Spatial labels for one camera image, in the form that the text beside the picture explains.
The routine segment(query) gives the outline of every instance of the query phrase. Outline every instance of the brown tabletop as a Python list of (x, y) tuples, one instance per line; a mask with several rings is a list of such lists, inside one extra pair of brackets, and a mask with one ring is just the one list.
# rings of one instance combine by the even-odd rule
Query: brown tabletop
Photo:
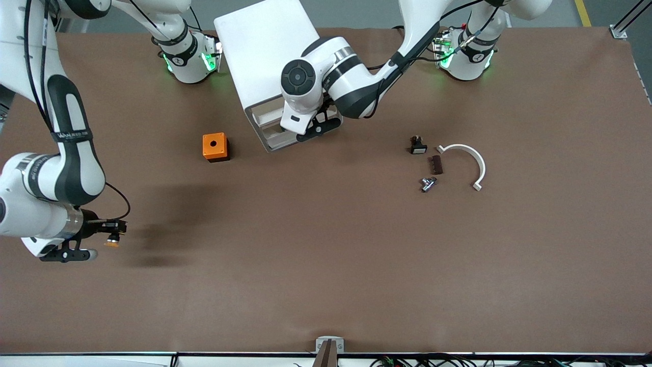
[[(344, 35), (367, 65), (395, 30)], [(652, 108), (606, 28), (508, 29), (459, 82), (418, 62), (370, 120), (266, 153), (228, 73), (174, 80), (149, 35), (58, 35), (121, 247), (42, 263), (0, 240), (0, 351), (646, 352), (652, 345)], [(201, 136), (224, 131), (227, 163)], [(423, 136), (428, 154), (406, 152)], [(0, 159), (55, 151), (17, 98)], [(426, 156), (444, 175), (424, 194)], [(89, 208), (124, 210), (105, 190)]]

